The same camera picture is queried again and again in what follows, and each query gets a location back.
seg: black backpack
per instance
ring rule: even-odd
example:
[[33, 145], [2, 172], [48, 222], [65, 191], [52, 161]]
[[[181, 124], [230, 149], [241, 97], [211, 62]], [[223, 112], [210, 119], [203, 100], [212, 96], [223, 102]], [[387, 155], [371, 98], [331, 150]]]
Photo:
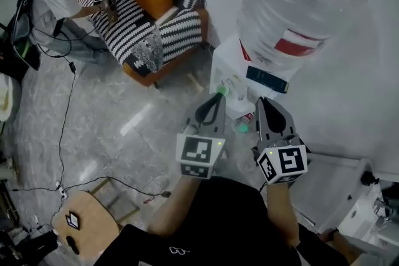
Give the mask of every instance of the black backpack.
[[11, 21], [11, 47], [25, 63], [39, 70], [41, 60], [36, 46], [29, 39], [33, 30], [31, 11], [33, 0], [17, 0], [17, 12]]

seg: logo on shirt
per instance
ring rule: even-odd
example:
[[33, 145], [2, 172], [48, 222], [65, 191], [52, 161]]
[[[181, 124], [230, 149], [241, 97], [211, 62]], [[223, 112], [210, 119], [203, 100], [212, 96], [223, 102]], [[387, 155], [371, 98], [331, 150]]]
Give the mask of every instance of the logo on shirt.
[[179, 254], [179, 255], [186, 255], [186, 253], [189, 253], [189, 250], [185, 249], [177, 249], [176, 247], [169, 247], [169, 250], [172, 254]]

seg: white t-shirt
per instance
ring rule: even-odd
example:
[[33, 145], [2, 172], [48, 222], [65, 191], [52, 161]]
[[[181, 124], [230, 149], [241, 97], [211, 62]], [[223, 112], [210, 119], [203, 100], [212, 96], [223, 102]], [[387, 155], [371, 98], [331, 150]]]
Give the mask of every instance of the white t-shirt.
[[59, 19], [74, 16], [81, 8], [78, 0], [33, 0], [32, 35], [34, 40], [44, 45], [51, 42], [53, 39], [43, 32], [52, 36]]

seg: gray tiled floor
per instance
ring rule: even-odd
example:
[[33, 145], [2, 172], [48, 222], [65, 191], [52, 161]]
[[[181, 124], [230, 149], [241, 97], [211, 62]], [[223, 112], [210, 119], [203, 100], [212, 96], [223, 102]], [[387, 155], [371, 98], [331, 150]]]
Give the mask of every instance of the gray tiled floor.
[[[208, 88], [208, 51], [198, 50], [160, 82], [159, 90], [144, 88], [128, 78], [113, 59], [103, 66], [75, 64], [77, 78], [62, 140], [64, 186], [109, 175], [144, 191], [172, 190], [178, 177], [173, 166], [176, 134], [181, 130], [186, 107], [199, 95], [186, 74], [191, 72]], [[12, 155], [21, 168], [22, 188], [54, 188], [60, 179], [58, 140], [72, 79], [66, 61], [47, 57], [43, 57], [40, 71], [30, 70], [24, 79], [21, 109], [15, 122], [6, 127], [3, 138], [6, 155]], [[142, 119], [122, 136], [124, 124], [140, 115]], [[235, 134], [232, 127], [227, 119], [230, 160], [220, 163], [217, 172], [259, 186], [262, 177], [251, 154], [256, 134]], [[124, 215], [129, 206], [141, 208], [140, 214], [129, 221], [138, 227], [144, 227], [163, 201], [142, 204], [146, 197], [115, 183], [102, 191], [99, 199], [107, 205], [115, 196], [120, 196], [111, 208], [116, 218]], [[49, 223], [60, 205], [56, 192], [19, 192], [13, 193], [12, 199], [22, 222], [31, 227], [35, 226], [34, 215], [39, 223]], [[49, 265], [92, 264], [80, 262], [65, 247], [51, 253], [46, 261]]]

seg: large plastic water jug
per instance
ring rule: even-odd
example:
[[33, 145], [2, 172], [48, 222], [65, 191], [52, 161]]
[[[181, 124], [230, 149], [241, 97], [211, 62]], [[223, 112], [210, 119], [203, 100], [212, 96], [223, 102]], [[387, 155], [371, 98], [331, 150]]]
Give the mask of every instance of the large plastic water jug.
[[246, 56], [270, 72], [302, 65], [367, 0], [243, 0], [238, 32]]

